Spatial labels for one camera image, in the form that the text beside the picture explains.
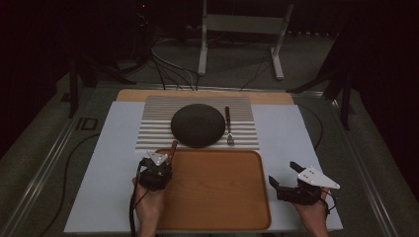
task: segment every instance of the round plate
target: round plate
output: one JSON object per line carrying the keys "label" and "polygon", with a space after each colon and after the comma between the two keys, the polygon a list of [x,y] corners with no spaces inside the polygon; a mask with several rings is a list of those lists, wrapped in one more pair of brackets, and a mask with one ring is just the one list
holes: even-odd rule
{"label": "round plate", "polygon": [[203,148],[216,143],[224,135],[225,120],[214,107],[192,104],[173,115],[171,128],[179,142]]}

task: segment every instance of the cable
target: cable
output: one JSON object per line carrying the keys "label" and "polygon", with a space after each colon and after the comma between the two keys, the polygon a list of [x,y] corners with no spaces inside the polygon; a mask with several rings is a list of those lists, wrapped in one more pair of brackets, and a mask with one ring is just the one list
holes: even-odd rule
{"label": "cable", "polygon": [[156,68],[157,68],[158,74],[159,74],[159,76],[160,76],[161,84],[163,85],[163,90],[166,90],[166,84],[164,83],[163,77],[161,76],[161,72],[160,72],[160,69],[158,68],[157,62],[156,62],[156,60],[154,59],[154,57],[153,57],[153,56],[151,56],[151,60],[152,60],[152,61],[154,62],[154,64],[156,65]]}
{"label": "cable", "polygon": [[309,108],[307,108],[307,107],[305,107],[305,106],[302,106],[302,105],[298,105],[298,106],[300,106],[300,107],[302,107],[302,108],[305,108],[305,109],[306,109],[307,111],[309,111],[312,115],[314,115],[314,116],[317,118],[318,123],[320,124],[320,136],[319,136],[319,138],[318,138],[318,140],[317,140],[316,144],[313,146],[313,147],[314,147],[314,150],[317,150],[317,147],[318,147],[318,145],[320,144],[320,141],[323,139],[323,131],[324,131],[323,122],[321,122],[320,117],[319,117],[319,116],[318,116],[315,112],[313,112],[312,110],[310,110]]}
{"label": "cable", "polygon": [[151,53],[152,53],[152,55],[156,58],[156,59],[158,59],[159,61],[161,61],[161,62],[164,62],[164,63],[166,63],[167,65],[169,65],[169,66],[172,66],[172,67],[175,67],[175,68],[178,68],[178,69],[181,69],[181,70],[187,70],[187,71],[189,71],[189,72],[192,72],[192,73],[194,73],[194,74],[199,74],[197,71],[194,71],[194,70],[191,70],[191,69],[188,69],[188,68],[184,68],[184,67],[181,67],[181,66],[179,66],[179,65],[176,65],[176,64],[174,64],[174,63],[172,63],[172,62],[169,62],[169,61],[167,61],[167,60],[164,60],[163,58],[161,58],[161,57],[159,57],[156,53],[155,53],[155,51],[154,51],[154,48],[152,47],[151,48]]}
{"label": "cable", "polygon": [[262,66],[262,64],[263,64],[263,60],[265,59],[265,55],[266,55],[266,52],[268,52],[269,51],[269,49],[267,48],[266,50],[265,50],[265,52],[263,53],[263,55],[262,55],[262,59],[261,59],[261,62],[259,63],[259,66],[258,66],[258,69],[256,70],[256,74],[255,74],[255,76],[254,77],[252,77],[252,78],[250,78],[249,79],[249,81],[247,81],[247,83],[244,85],[244,86],[242,86],[241,88],[240,88],[240,90],[239,91],[242,91],[246,86],[248,86],[250,83],[252,83],[254,80],[256,80],[256,78],[258,77],[258,76],[260,76],[262,73],[264,73],[265,72],[265,70],[268,68],[268,67],[270,67],[270,66],[266,66],[263,70],[262,70],[262,72],[261,73],[259,73],[259,69],[261,68],[261,66]]}
{"label": "cable", "polygon": [[59,208],[58,208],[58,211],[56,212],[56,214],[55,214],[55,216],[53,217],[53,219],[52,219],[52,221],[49,223],[49,225],[43,230],[43,232],[39,235],[40,237],[41,236],[43,236],[48,230],[49,230],[49,228],[52,226],[52,224],[55,222],[55,220],[57,219],[57,217],[58,217],[58,215],[61,213],[61,210],[62,210],[62,207],[63,207],[63,205],[64,205],[64,200],[65,200],[65,190],[67,189],[67,174],[68,174],[68,167],[69,167],[69,164],[70,164],[70,160],[71,160],[71,157],[73,156],[73,154],[74,154],[74,152],[77,150],[77,148],[80,146],[80,145],[82,145],[85,141],[87,141],[87,140],[89,140],[89,139],[91,139],[91,138],[93,138],[93,137],[95,137],[95,136],[99,136],[100,135],[100,133],[97,133],[97,134],[93,134],[93,135],[90,135],[90,136],[88,136],[88,137],[86,137],[86,138],[84,138],[82,141],[80,141],[77,145],[76,145],[76,147],[74,147],[74,149],[70,152],[70,154],[68,155],[68,157],[67,157],[67,161],[66,161],[66,164],[65,164],[65,170],[64,170],[64,179],[63,179],[63,184],[62,184],[62,193],[61,193],[61,201],[60,201],[60,203],[59,203]]}
{"label": "cable", "polygon": [[169,81],[171,81],[173,84],[175,84],[177,86],[177,88],[180,88],[181,90],[183,90],[183,88],[179,85],[179,83],[177,81],[175,81],[174,79],[172,79],[169,74],[167,74],[166,71],[162,70],[161,68],[157,68],[156,66],[152,66],[149,65],[148,66],[152,69],[157,70],[162,76],[164,76],[164,78],[168,79]]}
{"label": "cable", "polygon": [[194,91],[194,88],[192,87],[192,74],[189,72],[189,71],[187,71],[187,70],[185,70],[186,72],[188,72],[190,75],[191,75],[191,83],[189,83],[188,82],[188,80],[184,77],[184,76],[182,76],[181,74],[179,74],[179,73],[177,73],[176,71],[174,71],[174,70],[172,70],[172,69],[170,69],[169,67],[167,67],[167,66],[165,66],[165,65],[162,65],[162,64],[159,64],[161,67],[163,67],[163,68],[165,68],[166,70],[169,70],[169,71],[171,71],[172,73],[174,73],[174,74],[176,74],[177,76],[179,76],[190,88],[191,88],[191,90],[193,90]]}

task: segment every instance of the hand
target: hand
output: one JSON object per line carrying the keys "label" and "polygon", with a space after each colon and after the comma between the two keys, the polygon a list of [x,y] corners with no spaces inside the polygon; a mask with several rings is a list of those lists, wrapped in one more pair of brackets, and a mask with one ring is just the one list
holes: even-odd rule
{"label": "hand", "polygon": [[[324,192],[321,194],[321,198],[326,200],[328,188],[322,188]],[[301,221],[304,224],[307,231],[313,237],[327,237],[326,227],[326,211],[323,202],[318,201],[313,205],[300,205],[293,204],[301,217]]]}
{"label": "hand", "polygon": [[[135,178],[132,179],[132,183],[135,185]],[[135,212],[140,223],[138,237],[154,237],[164,208],[164,190],[149,192],[138,184],[134,203],[137,202]]]}

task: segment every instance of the brown tray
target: brown tray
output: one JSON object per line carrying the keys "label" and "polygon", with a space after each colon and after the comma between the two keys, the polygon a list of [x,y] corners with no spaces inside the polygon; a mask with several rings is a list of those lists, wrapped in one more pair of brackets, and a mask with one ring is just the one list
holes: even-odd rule
{"label": "brown tray", "polygon": [[240,231],[271,225],[258,153],[178,149],[172,166],[159,229]]}

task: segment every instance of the metal fork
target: metal fork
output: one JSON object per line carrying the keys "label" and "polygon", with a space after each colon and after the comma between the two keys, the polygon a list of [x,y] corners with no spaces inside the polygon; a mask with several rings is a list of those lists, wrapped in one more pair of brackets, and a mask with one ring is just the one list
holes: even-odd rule
{"label": "metal fork", "polygon": [[234,137],[233,137],[233,134],[231,134],[230,107],[225,107],[225,119],[227,120],[227,129],[228,129],[227,144],[229,146],[233,146]]}

